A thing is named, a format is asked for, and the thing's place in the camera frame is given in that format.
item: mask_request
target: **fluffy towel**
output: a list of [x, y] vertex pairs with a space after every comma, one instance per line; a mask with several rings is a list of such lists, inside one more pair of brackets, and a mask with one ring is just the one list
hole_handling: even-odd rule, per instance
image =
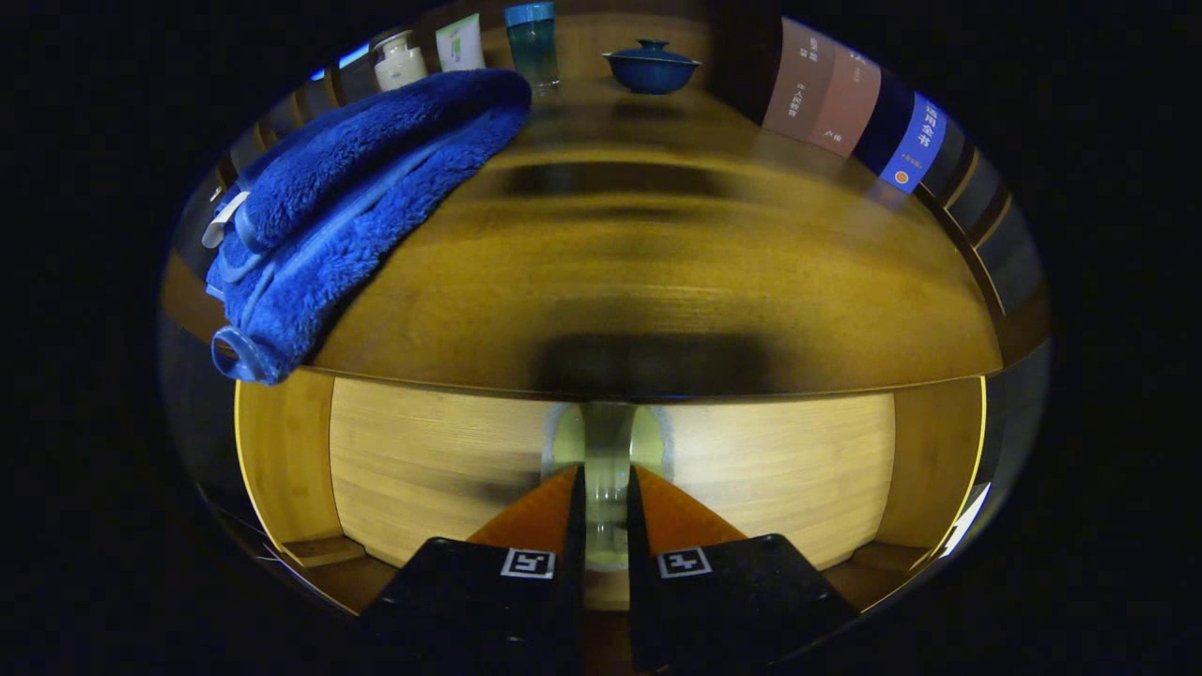
[[333, 111], [248, 167], [219, 204], [250, 192], [207, 275], [231, 322], [213, 339], [216, 368], [269, 385], [287, 378], [333, 308], [529, 109], [530, 87], [512, 71], [438, 73]]

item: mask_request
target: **white jar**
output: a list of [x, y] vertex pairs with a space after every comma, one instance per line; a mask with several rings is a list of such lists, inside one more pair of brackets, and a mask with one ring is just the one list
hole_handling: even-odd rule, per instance
[[398, 32], [376, 46], [381, 54], [375, 66], [381, 91], [398, 89], [429, 75], [426, 72], [422, 48], [409, 47], [409, 36], [412, 34], [411, 30]]

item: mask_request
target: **blue lidded bowl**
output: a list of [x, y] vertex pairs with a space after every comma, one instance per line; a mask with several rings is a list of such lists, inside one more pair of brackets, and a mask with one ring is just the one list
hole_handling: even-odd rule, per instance
[[667, 94], [689, 82], [701, 61], [665, 52], [662, 40], [639, 40], [638, 49], [601, 54], [609, 59], [613, 77], [635, 94]]

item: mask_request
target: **wooden shelf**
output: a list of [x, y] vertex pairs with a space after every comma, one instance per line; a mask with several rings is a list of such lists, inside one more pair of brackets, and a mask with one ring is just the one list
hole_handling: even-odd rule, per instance
[[[929, 562], [963, 509], [982, 383], [666, 405], [672, 479], [749, 535], [784, 534], [867, 607]], [[371, 595], [347, 597], [351, 579], [367, 571], [377, 592], [428, 538], [466, 539], [538, 486], [563, 410], [307, 372], [274, 387], [239, 383], [236, 402], [239, 459], [268, 536], [352, 611]], [[627, 604], [624, 574], [585, 576], [587, 607]]]
[[590, 81], [536, 100], [311, 363], [575, 399], [874, 390], [1001, 360], [917, 198], [701, 89]]

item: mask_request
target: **teal glass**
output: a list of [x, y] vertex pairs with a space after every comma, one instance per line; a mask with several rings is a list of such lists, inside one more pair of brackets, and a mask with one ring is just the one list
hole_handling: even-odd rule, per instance
[[555, 58], [555, 11], [553, 2], [531, 2], [505, 10], [513, 66], [536, 94], [553, 91], [559, 84]]

